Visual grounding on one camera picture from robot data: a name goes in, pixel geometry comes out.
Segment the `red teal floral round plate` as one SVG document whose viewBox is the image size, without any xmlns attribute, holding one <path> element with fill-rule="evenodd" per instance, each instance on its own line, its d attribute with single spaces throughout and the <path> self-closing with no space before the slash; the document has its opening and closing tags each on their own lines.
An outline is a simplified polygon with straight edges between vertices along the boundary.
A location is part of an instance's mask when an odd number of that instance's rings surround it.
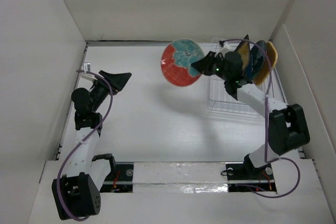
<svg viewBox="0 0 336 224">
<path fill-rule="evenodd" d="M 204 57 L 204 52 L 198 43 L 191 39 L 177 39 L 169 43 L 162 53 L 162 74 L 175 86 L 190 86 L 201 76 L 191 64 Z"/>
</svg>

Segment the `brown black square plate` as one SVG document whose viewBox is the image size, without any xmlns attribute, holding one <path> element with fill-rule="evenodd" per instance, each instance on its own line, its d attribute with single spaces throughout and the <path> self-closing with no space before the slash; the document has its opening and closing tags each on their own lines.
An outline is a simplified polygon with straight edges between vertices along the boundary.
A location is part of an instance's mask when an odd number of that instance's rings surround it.
<svg viewBox="0 0 336 224">
<path fill-rule="evenodd" d="M 238 56 L 237 62 L 240 67 L 241 74 L 244 78 L 247 78 L 247 68 L 250 64 L 250 43 L 248 34 L 239 43 L 235 52 Z"/>
</svg>

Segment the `dark blue leaf-shaped plate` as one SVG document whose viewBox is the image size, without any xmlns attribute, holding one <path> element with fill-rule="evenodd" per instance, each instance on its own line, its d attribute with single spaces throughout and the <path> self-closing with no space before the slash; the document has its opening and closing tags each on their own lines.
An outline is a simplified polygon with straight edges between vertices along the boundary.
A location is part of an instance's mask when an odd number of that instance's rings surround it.
<svg viewBox="0 0 336 224">
<path fill-rule="evenodd" d="M 249 64 L 245 69 L 245 77 L 247 80 L 253 80 L 255 75 L 258 73 L 259 67 L 255 64 Z"/>
</svg>

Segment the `teal round plate white blossoms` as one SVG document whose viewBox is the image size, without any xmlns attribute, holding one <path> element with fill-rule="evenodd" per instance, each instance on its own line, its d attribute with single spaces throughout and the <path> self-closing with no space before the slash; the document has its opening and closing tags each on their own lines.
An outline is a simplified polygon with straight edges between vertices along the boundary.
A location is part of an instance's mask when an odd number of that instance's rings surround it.
<svg viewBox="0 0 336 224">
<path fill-rule="evenodd" d="M 261 50 L 256 45 L 254 45 L 252 49 L 250 50 L 250 59 L 251 59 L 250 64 L 252 63 L 259 67 L 259 71 L 255 75 L 256 77 L 260 73 L 262 67 L 264 66 L 265 60 L 266 60 L 264 54 L 261 52 Z"/>
</svg>

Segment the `woven bamboo square plate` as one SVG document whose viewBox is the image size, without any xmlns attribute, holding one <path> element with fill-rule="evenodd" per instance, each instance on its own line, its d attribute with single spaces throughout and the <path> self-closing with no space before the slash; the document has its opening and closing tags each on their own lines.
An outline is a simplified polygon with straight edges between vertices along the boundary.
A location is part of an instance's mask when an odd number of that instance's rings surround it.
<svg viewBox="0 0 336 224">
<path fill-rule="evenodd" d="M 274 70 L 278 60 L 277 49 L 271 41 L 266 42 L 266 54 L 268 59 L 265 59 L 265 63 L 261 68 L 261 71 L 254 78 L 254 84 L 257 86 L 260 86 L 267 80 L 271 72 Z"/>
</svg>

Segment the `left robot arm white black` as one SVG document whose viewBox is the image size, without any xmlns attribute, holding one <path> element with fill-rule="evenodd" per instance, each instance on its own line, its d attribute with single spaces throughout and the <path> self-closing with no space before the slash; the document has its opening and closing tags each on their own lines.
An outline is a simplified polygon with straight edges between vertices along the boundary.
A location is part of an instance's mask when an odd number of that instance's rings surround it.
<svg viewBox="0 0 336 224">
<path fill-rule="evenodd" d="M 90 89 L 77 88 L 71 94 L 75 108 L 75 146 L 64 159 L 52 193 L 61 220 L 87 220 L 100 212 L 100 189 L 105 180 L 117 175 L 115 158 L 111 153 L 96 154 L 103 122 L 107 118 L 98 112 L 107 98 L 113 98 L 125 87 L 130 72 L 112 74 L 105 71 L 80 73 L 94 77 Z"/>
</svg>

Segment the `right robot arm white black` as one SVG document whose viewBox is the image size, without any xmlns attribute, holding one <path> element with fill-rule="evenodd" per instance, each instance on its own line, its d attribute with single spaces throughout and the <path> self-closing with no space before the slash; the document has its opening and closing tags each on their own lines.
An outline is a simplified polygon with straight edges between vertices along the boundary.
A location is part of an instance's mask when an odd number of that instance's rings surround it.
<svg viewBox="0 0 336 224">
<path fill-rule="evenodd" d="M 245 156 L 241 167 L 246 177 L 255 178 L 269 163 L 310 142 L 303 108 L 298 104 L 288 105 L 271 98 L 245 79 L 239 53 L 230 51 L 223 55 L 211 51 L 191 66 L 201 74 L 216 75 L 223 79 L 229 95 L 248 105 L 265 119 L 265 142 Z"/>
</svg>

